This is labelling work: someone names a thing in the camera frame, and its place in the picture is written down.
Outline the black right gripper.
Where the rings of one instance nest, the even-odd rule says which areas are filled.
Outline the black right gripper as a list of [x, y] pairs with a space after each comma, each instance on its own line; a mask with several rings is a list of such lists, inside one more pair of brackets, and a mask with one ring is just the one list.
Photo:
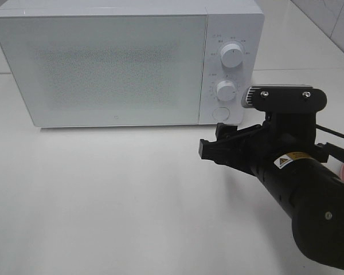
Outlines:
[[266, 113], [264, 122], [238, 129], [218, 123], [217, 140], [238, 140], [237, 149], [226, 142], [201, 139], [199, 156], [249, 175], [328, 175], [329, 158], [315, 145], [316, 113]]

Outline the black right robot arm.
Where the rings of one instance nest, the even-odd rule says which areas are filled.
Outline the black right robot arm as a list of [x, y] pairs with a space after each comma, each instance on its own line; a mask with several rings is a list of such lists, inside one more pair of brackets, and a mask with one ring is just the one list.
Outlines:
[[238, 129], [220, 123], [200, 141], [202, 159], [255, 176], [291, 218], [294, 241], [309, 259], [344, 270], [344, 182], [325, 167], [314, 114], [268, 114]]

